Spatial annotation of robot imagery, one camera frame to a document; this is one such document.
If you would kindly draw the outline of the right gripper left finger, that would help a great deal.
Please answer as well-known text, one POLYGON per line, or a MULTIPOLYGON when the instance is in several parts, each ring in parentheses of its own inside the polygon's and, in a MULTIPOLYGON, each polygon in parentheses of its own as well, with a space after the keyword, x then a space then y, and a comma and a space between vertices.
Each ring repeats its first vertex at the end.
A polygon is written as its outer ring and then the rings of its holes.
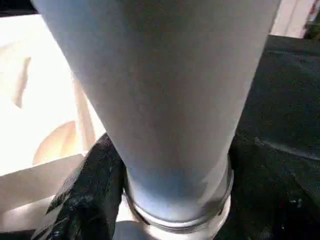
POLYGON ((103 134, 63 182, 33 240, 111 240, 122 200, 125 166, 103 134))

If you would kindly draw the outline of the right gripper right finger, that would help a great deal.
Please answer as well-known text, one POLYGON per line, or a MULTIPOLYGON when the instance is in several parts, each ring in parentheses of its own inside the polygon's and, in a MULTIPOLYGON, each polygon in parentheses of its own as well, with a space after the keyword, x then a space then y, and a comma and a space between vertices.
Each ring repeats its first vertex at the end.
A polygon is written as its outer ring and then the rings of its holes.
POLYGON ((318 240, 320 209, 285 167, 261 151, 230 152, 234 183, 218 240, 318 240))

